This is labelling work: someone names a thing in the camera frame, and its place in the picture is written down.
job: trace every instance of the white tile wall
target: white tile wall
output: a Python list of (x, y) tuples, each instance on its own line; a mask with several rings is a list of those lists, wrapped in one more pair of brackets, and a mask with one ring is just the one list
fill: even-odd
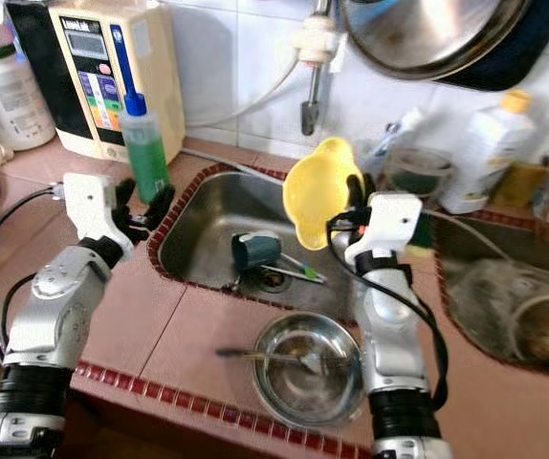
[[(292, 55), (292, 32), (310, 14), (314, 0), (167, 0), (175, 28), (177, 58), (187, 118), (212, 119), (260, 96)], [(495, 105), (499, 93), (481, 93), (433, 82), (403, 82), (379, 75), (350, 47), (343, 70), (330, 76), (322, 99), (322, 123), (305, 138), (299, 105), (306, 100), (310, 71), (298, 68), (269, 102), (237, 120), (189, 135), (300, 157), (327, 136), (342, 136), (358, 148), (380, 136), (384, 125), (413, 106), (428, 112), (418, 142), (453, 150), (460, 129), (477, 109)], [(528, 156), (549, 148), (549, 46), (519, 85), (535, 97), (539, 123)]]

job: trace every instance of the yellow funnel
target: yellow funnel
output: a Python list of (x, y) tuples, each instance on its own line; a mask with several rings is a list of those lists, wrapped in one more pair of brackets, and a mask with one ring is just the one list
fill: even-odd
[(347, 207), (350, 175), (357, 175), (363, 183), (351, 145), (340, 138), (323, 141), (288, 174), (283, 206), (296, 225), (297, 240), (309, 251), (327, 246), (325, 224)]

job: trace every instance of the white bottle with yellow cap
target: white bottle with yellow cap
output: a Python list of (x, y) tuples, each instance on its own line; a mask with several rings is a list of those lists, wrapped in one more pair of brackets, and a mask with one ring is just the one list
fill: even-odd
[(480, 210), (513, 161), (522, 159), (536, 130), (527, 116), (532, 97), (510, 91), (497, 107), (476, 112), (452, 161), (455, 175), (439, 197), (450, 213)]

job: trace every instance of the metal pot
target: metal pot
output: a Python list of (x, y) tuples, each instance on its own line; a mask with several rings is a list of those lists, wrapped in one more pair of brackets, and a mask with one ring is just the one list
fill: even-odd
[(349, 35), (390, 77), (446, 77), (491, 51), (531, 0), (340, 0)]

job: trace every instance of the pink countertop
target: pink countertop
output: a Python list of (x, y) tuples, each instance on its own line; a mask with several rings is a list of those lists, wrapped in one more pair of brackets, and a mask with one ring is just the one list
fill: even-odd
[[(209, 142), (187, 140), (187, 146), (274, 170), (288, 170), (294, 163)], [(178, 196), (209, 165), (183, 154), (175, 159), (170, 174)], [(0, 213), (29, 192), (61, 180), (67, 171), (118, 179), (130, 175), (124, 164), (83, 158), (52, 141), (18, 153), (1, 169)], [(135, 211), (144, 209), (136, 199), (132, 204)], [(76, 241), (63, 204), (42, 198), (22, 208), (0, 231), (0, 304), (15, 281)], [(438, 419), (455, 457), (549, 457), (549, 377), (504, 366), (471, 346), (445, 316), (434, 259), (407, 260), (415, 290), (434, 308), (450, 349), (450, 400)], [(22, 289), (17, 295), (11, 317), (27, 293)], [(372, 438), (366, 405), (342, 429), (287, 428), (259, 402), (246, 363), (214, 356), (218, 347), (253, 346), (260, 330), (285, 314), (165, 279), (152, 268), (146, 245), (140, 244), (132, 261), (114, 270), (94, 314), (73, 388), (276, 456), (364, 457)], [(423, 332), (425, 349), (430, 349)], [(431, 357), (428, 366), (433, 372)]]

